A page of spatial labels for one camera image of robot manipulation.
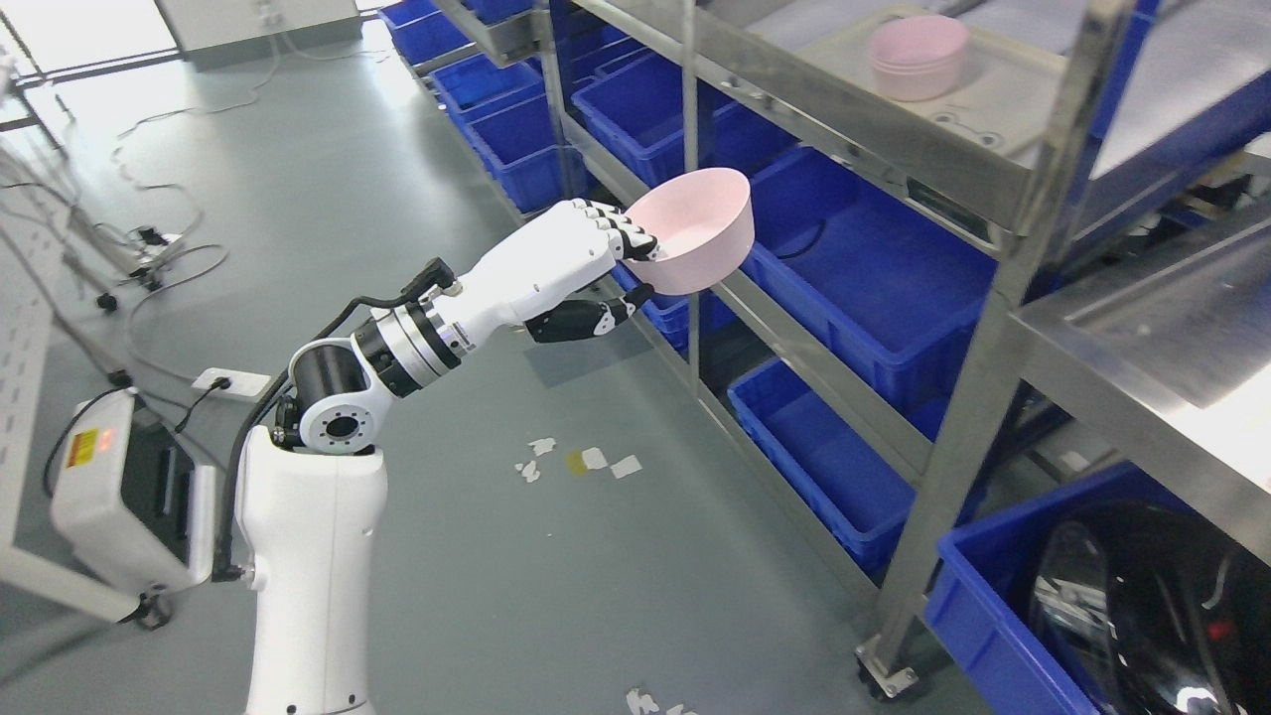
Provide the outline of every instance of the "pink bowl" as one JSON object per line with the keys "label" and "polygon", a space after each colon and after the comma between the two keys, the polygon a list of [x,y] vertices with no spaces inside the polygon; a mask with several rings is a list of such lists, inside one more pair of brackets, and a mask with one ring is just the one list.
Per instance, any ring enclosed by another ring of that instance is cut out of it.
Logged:
{"label": "pink bowl", "polygon": [[655,260],[624,260],[663,295],[688,295],[737,269],[755,243],[750,180],[736,169],[698,169],[642,196],[627,216],[657,236]]}
{"label": "pink bowl", "polygon": [[939,97],[957,86],[971,30],[943,15],[892,20],[869,38],[878,91],[900,102]]}

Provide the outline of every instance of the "caster wheel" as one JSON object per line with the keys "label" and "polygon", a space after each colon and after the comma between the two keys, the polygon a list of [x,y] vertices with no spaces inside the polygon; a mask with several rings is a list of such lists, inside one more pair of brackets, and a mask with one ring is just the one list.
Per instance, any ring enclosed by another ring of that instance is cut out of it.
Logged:
{"label": "caster wheel", "polygon": [[860,683],[866,686],[866,690],[869,691],[869,697],[878,702],[888,702],[890,698],[887,697],[887,693],[882,692],[882,687],[878,686],[878,682],[874,681],[873,676],[869,674],[869,671],[866,669],[866,664],[859,660],[857,662],[857,679],[859,679]]}
{"label": "caster wheel", "polygon": [[144,631],[156,631],[172,621],[172,605],[161,594],[145,597],[141,607],[142,613],[133,622]]}

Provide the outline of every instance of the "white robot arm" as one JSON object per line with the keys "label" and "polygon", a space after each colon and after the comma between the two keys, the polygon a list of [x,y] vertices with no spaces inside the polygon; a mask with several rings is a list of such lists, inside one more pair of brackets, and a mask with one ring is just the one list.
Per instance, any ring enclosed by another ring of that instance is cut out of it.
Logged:
{"label": "white robot arm", "polygon": [[375,443],[397,399],[459,367],[502,325],[525,324],[539,342],[600,335],[652,295],[643,284],[610,301],[566,297],[622,258],[655,257],[657,240],[616,208],[562,201],[492,248],[458,279],[433,260],[417,300],[380,311],[352,338],[320,339],[292,357],[297,433],[285,446],[355,455]]}
{"label": "white robot arm", "polygon": [[[656,239],[615,208],[561,202],[458,279],[435,259],[352,337],[296,351],[287,368],[296,395],[280,400],[272,429],[240,436],[228,500],[252,550],[241,578],[258,592],[248,715],[374,715],[366,606],[388,494],[374,444],[389,408],[458,368],[500,325],[525,324],[539,342],[609,331],[651,286],[609,301],[566,297],[618,259],[656,251]],[[229,519],[221,540],[228,558]]]}

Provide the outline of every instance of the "wall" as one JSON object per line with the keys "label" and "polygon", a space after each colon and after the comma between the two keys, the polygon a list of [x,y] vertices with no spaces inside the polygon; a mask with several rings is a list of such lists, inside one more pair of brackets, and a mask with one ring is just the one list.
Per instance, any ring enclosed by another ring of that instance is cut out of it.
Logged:
{"label": "wall", "polygon": [[[352,18],[353,0],[272,0],[282,29],[300,29]],[[159,0],[177,39],[186,50],[203,50],[263,37],[255,0]]]}

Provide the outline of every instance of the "blue plastic bin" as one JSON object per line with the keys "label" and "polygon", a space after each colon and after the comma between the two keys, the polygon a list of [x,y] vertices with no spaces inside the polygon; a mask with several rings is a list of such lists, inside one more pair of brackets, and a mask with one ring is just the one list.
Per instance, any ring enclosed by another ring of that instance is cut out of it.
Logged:
{"label": "blue plastic bin", "polygon": [[653,53],[652,50],[649,50],[648,47],[644,47],[642,44],[642,46],[637,47],[636,50],[633,50],[630,53],[623,55],[623,56],[616,57],[614,60],[610,60],[610,61],[605,62],[604,65],[600,65],[599,67],[596,67],[596,79],[606,77],[606,76],[616,72],[618,70],[625,67],[627,65],[633,63],[636,60],[642,60],[644,57],[648,57],[652,53]]}
{"label": "blue plastic bin", "polygon": [[608,72],[611,74],[618,69],[625,66],[623,62],[630,62],[634,58],[642,56],[641,51],[648,51],[643,44],[636,42],[630,37],[623,37],[590,52],[583,52],[576,55],[573,58],[573,76],[574,79],[594,76],[602,76],[600,74],[600,67],[608,67]]}
{"label": "blue plastic bin", "polygon": [[412,65],[468,44],[468,37],[428,0],[407,0],[379,11],[393,44]]}
{"label": "blue plastic bin", "polygon": [[994,262],[813,149],[752,185],[742,271],[899,411],[949,394]]}
{"label": "blue plastic bin", "polygon": [[944,568],[927,605],[927,624],[995,712],[1099,715],[1012,605],[1027,602],[1046,538],[1065,514],[1122,499],[1187,511],[1132,465],[1121,465],[941,540]]}
{"label": "blue plastic bin", "polygon": [[464,0],[472,11],[486,24],[506,20],[517,13],[534,6],[534,0]]}
{"label": "blue plastic bin", "polygon": [[[520,211],[563,198],[563,179],[547,97],[513,104],[472,123],[473,149]],[[578,171],[582,156],[567,150]]]}
{"label": "blue plastic bin", "polygon": [[[587,130],[644,183],[684,173],[684,95],[675,65],[658,55],[634,60],[573,95]],[[713,89],[717,166],[750,171],[794,137]]]}
{"label": "blue plastic bin", "polygon": [[[896,550],[914,489],[780,361],[737,381],[728,401],[746,434],[877,579]],[[943,415],[946,406],[943,400],[929,411]]]}
{"label": "blue plastic bin", "polygon": [[[639,284],[636,276],[622,263],[610,271],[614,279],[623,290],[630,290]],[[702,295],[705,307],[705,324],[703,331],[712,333],[737,319],[737,315],[723,304],[723,300],[709,290]],[[641,311],[648,316],[657,331],[671,343],[679,352],[689,348],[689,298],[683,295],[662,295],[655,292],[643,305]]]}
{"label": "blue plastic bin", "polygon": [[446,114],[469,142],[477,119],[544,93],[543,76],[525,62],[501,70],[484,55],[441,67],[430,76]]}

